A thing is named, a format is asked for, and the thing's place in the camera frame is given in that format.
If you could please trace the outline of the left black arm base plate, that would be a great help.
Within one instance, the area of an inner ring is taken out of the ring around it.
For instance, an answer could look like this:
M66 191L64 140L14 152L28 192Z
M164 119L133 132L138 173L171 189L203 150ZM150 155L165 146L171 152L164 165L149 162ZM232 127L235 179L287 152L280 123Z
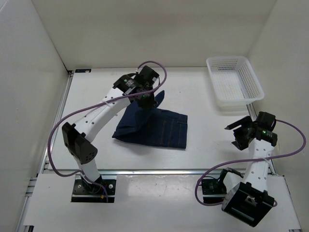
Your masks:
M100 186L87 183L77 175L72 188L71 202L73 203L114 203L116 191L116 178L107 177L101 180L107 191L105 193Z

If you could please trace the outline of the dark blue denim trousers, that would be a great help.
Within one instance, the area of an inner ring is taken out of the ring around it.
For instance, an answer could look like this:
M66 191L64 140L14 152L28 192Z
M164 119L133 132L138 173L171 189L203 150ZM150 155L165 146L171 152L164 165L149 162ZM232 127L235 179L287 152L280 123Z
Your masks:
M131 144L186 149L188 116L159 109L165 92L155 96L157 104L152 109L142 109L131 103L119 121L112 138Z

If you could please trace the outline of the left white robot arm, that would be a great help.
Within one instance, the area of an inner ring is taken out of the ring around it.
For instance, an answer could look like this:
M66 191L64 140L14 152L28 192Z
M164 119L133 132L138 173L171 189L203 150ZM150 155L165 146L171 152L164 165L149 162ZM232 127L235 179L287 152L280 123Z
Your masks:
M132 102L143 108L153 107L155 97L149 91L158 78L159 74L148 66L144 66L140 72L122 75L102 99L102 106L89 111L75 123L66 122L62 126L64 144L82 170L82 181L89 193L98 194L102 191L102 178L95 163L98 150L92 145L96 135Z

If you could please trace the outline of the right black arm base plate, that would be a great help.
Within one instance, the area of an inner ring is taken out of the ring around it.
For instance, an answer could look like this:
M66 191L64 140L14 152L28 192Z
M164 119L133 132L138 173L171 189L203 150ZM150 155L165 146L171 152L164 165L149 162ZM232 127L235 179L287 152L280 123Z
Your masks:
M214 177L207 177L199 184L202 188L203 203L222 203L226 196L225 185Z

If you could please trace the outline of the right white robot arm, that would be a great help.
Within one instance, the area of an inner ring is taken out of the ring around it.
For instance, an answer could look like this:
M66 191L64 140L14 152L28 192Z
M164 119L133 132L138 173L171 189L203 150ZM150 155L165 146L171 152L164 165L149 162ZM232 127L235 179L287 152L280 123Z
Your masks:
M226 127L232 130L233 145L249 150L249 162L244 174L225 168L217 180L217 188L226 193L222 211L255 227L273 207L275 199L267 192L268 158L277 144L273 133L274 115L259 112L256 120L246 116Z

